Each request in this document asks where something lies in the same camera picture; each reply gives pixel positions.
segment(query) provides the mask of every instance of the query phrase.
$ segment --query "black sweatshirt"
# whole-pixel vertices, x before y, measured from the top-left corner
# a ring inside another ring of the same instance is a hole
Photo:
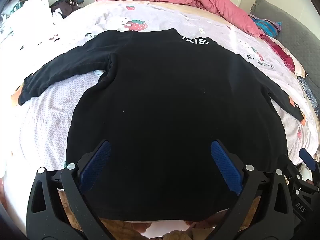
[[[74,110],[66,156],[77,162],[102,139],[111,143],[109,161],[85,194],[107,219],[199,221],[228,208],[236,196],[211,143],[220,139],[244,163],[273,171],[287,142],[270,97],[303,119],[288,95],[240,55],[174,29],[106,31],[49,65],[63,69],[55,81],[107,70]]]

